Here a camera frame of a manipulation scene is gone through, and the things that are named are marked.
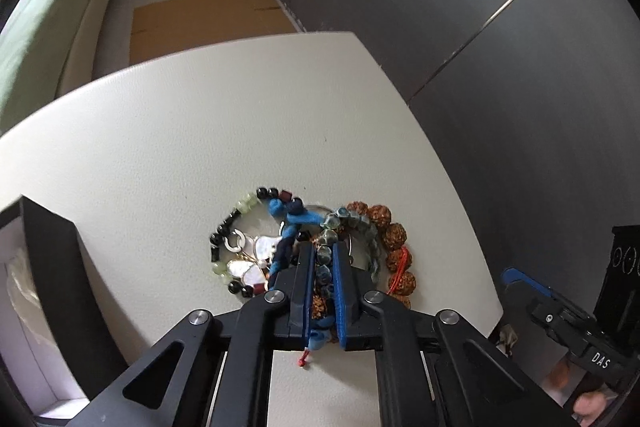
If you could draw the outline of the person's right hand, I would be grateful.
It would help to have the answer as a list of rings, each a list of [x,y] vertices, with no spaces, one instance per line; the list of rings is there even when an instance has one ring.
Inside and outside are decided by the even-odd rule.
[[[568,407],[579,426],[608,426],[628,398],[607,384],[590,383],[585,369],[565,351],[540,383],[541,389],[560,407]]]

